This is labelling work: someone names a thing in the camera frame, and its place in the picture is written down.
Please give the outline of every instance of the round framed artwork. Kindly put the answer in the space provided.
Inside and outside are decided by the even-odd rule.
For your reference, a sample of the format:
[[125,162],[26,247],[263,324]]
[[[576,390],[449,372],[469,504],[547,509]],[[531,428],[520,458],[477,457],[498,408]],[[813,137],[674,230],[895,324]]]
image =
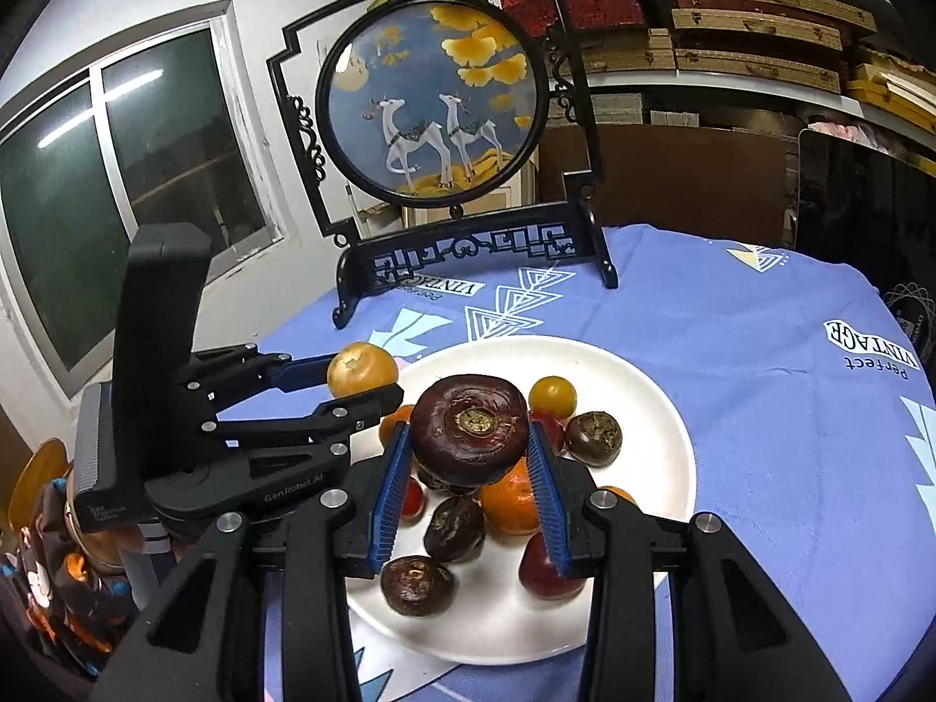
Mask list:
[[322,144],[349,181],[407,208],[447,208],[513,177],[546,126],[540,51],[479,0],[391,0],[326,57]]

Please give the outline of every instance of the window pane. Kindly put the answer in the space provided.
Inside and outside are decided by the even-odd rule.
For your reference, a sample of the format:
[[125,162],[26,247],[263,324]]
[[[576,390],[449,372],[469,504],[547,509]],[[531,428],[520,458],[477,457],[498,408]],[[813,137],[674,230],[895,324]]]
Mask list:
[[192,222],[221,253],[264,226],[208,29],[102,71],[111,137],[141,224]]
[[0,144],[0,197],[26,289],[70,370],[114,327],[128,251],[87,83]]

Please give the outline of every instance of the tablecloth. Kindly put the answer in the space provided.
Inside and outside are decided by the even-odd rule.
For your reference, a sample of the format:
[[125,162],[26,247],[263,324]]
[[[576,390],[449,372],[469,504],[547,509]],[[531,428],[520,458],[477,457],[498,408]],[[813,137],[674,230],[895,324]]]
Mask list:
[[[727,520],[813,632],[855,702],[886,689],[936,614],[936,411],[909,340],[846,266],[635,225],[607,230],[621,286],[590,262],[479,256],[432,267],[331,325],[334,292],[261,342],[298,358],[364,339],[402,362],[509,335],[582,340],[652,377],[696,453],[696,509]],[[331,267],[310,267],[310,271]],[[231,417],[309,412],[323,389],[265,393]],[[281,698],[279,585],[267,696]],[[657,700],[672,698],[668,590],[657,590]],[[582,650],[454,667],[352,615],[365,702],[572,702]]]

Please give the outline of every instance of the window frame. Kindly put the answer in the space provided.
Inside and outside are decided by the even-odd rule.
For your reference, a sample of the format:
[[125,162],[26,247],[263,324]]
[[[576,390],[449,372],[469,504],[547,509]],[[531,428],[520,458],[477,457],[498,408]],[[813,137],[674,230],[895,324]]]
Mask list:
[[[159,23],[158,31],[142,37],[139,34],[139,27],[128,29],[128,32],[126,32],[128,41],[120,49],[114,49],[112,40],[108,40],[106,55],[101,55],[96,60],[88,60],[87,58],[89,53],[94,50],[93,47],[76,56],[76,58],[84,59],[82,60],[83,65],[78,63],[75,70],[69,72],[67,78],[59,80],[54,86],[41,92],[41,94],[34,94],[33,99],[27,101],[25,106],[22,107],[22,111],[10,118],[3,127],[0,127],[0,144],[3,144],[6,139],[14,135],[28,121],[31,121],[67,93],[80,87],[85,82],[89,83],[92,109],[95,112],[94,122],[97,142],[100,146],[109,186],[111,186],[111,196],[114,198],[114,203],[120,213],[128,239],[132,240],[134,235],[137,234],[139,224],[137,224],[133,208],[131,208],[120,167],[117,164],[111,126],[109,125],[103,100],[104,91],[101,71],[109,65],[118,63],[120,60],[150,47],[189,33],[209,30],[212,35],[214,63],[221,79],[228,117],[240,150],[240,158],[242,158],[245,165],[248,180],[264,220],[264,226],[259,231],[247,236],[212,258],[207,279],[207,283],[211,283],[237,267],[240,262],[259,252],[259,250],[268,248],[283,238],[282,231],[278,226],[277,204],[280,202],[279,194],[265,172],[262,133],[259,133],[256,124],[250,121],[247,111],[249,106],[247,104],[246,87],[249,85],[246,80],[245,68],[242,65],[242,55],[237,50],[236,24],[234,23],[233,9],[230,7],[229,2],[221,13],[208,13],[203,18],[189,18],[187,22],[178,26],[167,27],[164,19],[156,19],[153,24],[155,25],[157,22]],[[61,66],[53,69],[49,74],[59,72],[61,72]],[[41,79],[36,80],[30,88],[41,84]],[[20,95],[14,100],[22,102]],[[104,369],[111,361],[114,332],[111,330],[72,369],[69,370],[64,364],[58,351],[55,350],[45,326],[42,325],[39,312],[29,295],[22,273],[20,273],[20,266],[13,250],[8,224],[6,224],[2,191],[0,191],[0,261],[3,264],[0,269],[0,280],[6,280],[0,281],[0,307],[6,309],[13,307],[19,311],[17,316],[20,317],[20,320],[18,320],[20,325],[16,325],[16,328],[27,356],[34,366],[39,364],[39,361],[36,360],[38,357],[31,356],[33,346],[29,344],[28,339],[32,339],[35,348],[39,349],[45,369],[53,375],[60,389],[64,391],[64,395],[71,400],[81,392],[81,389],[89,381],[94,379],[97,372]]]

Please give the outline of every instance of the white deer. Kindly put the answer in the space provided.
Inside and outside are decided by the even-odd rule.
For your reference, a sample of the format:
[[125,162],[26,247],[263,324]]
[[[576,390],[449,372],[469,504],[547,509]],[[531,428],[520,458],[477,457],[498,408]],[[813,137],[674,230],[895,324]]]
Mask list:
[[[442,138],[442,127],[435,121],[422,121],[405,132],[401,132],[393,123],[393,114],[404,105],[406,105],[406,100],[387,100],[385,97],[380,102],[371,100],[371,112],[362,114],[364,119],[369,121],[373,119],[378,107],[383,109],[384,139],[387,140],[387,147],[390,148],[390,152],[387,153],[387,171],[406,175],[406,184],[409,185],[410,192],[415,194],[410,174],[417,168],[409,166],[407,158],[411,152],[420,149],[423,144],[430,144],[438,152],[442,163],[442,170],[439,172],[440,184],[444,188],[451,187],[452,154]],[[402,168],[393,167],[393,163],[397,161]]]
[[490,119],[478,119],[470,124],[461,124],[459,122],[459,105],[466,114],[471,116],[471,111],[465,105],[464,100],[456,95],[439,95],[439,100],[446,104],[448,108],[448,118],[446,119],[446,131],[448,138],[459,149],[462,155],[462,163],[465,167],[465,178],[471,181],[474,177],[474,166],[471,158],[468,156],[467,147],[476,140],[486,139],[495,150],[497,150],[497,170],[504,167],[504,149],[501,143],[497,141],[497,133],[494,131],[494,122]]

